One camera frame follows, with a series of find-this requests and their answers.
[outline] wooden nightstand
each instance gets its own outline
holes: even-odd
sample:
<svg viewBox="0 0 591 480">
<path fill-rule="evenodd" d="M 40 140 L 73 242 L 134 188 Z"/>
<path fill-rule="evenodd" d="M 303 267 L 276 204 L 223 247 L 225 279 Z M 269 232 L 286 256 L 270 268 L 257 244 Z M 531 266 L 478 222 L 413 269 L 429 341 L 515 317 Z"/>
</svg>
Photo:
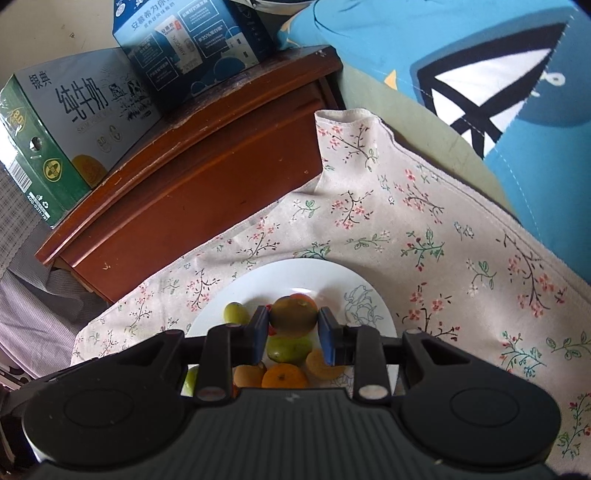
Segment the wooden nightstand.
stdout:
<svg viewBox="0 0 591 480">
<path fill-rule="evenodd" d="M 37 252 L 115 302 L 322 171 L 314 112 L 334 49 L 283 51 L 160 121 Z"/>
</svg>

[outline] floral fabric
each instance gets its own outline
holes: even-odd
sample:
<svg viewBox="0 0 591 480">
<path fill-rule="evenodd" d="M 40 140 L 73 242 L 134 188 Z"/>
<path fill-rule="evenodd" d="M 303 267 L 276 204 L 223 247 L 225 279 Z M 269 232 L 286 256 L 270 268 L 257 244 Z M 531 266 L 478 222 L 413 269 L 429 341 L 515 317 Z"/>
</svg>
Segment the floral fabric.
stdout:
<svg viewBox="0 0 591 480">
<path fill-rule="evenodd" d="M 548 459 L 591 473 L 591 288 L 491 202 L 398 145 L 365 110 L 316 115 L 324 172 L 155 274 L 76 339 L 72 363 L 188 332 L 240 275 L 286 258 L 368 280 L 419 327 L 532 381 L 561 408 Z"/>
</svg>

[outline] barcode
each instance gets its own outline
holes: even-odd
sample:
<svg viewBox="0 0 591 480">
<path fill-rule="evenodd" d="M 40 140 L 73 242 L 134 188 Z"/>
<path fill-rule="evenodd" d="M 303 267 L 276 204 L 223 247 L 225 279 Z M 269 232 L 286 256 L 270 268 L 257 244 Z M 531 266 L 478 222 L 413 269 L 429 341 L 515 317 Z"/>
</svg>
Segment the barcode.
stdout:
<svg viewBox="0 0 591 480">
<path fill-rule="evenodd" d="M 23 193 L 26 193 L 29 187 L 31 186 L 32 182 L 29 176 L 18 164 L 18 162 L 13 161 L 12 165 L 8 167 L 8 172 L 10 173 L 14 181 L 17 182 L 17 185 L 23 191 Z"/>
</svg>

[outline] beige wall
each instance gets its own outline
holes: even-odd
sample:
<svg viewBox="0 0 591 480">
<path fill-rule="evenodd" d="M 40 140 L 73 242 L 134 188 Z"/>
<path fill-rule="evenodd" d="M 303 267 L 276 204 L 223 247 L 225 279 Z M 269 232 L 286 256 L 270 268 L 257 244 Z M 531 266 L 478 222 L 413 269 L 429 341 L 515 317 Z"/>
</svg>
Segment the beige wall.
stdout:
<svg viewBox="0 0 591 480">
<path fill-rule="evenodd" d="M 14 0 L 0 14 L 0 88 L 14 71 L 117 45 L 113 0 Z"/>
</svg>

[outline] blue box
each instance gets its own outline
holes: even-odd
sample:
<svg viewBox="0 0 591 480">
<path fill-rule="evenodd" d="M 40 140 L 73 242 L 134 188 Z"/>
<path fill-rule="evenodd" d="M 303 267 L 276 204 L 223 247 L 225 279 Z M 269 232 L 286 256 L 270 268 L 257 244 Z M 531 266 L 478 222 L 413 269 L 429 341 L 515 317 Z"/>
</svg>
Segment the blue box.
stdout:
<svg viewBox="0 0 591 480">
<path fill-rule="evenodd" d="M 113 36 L 170 110 L 273 51 L 256 12 L 230 0 L 116 0 Z"/>
</svg>

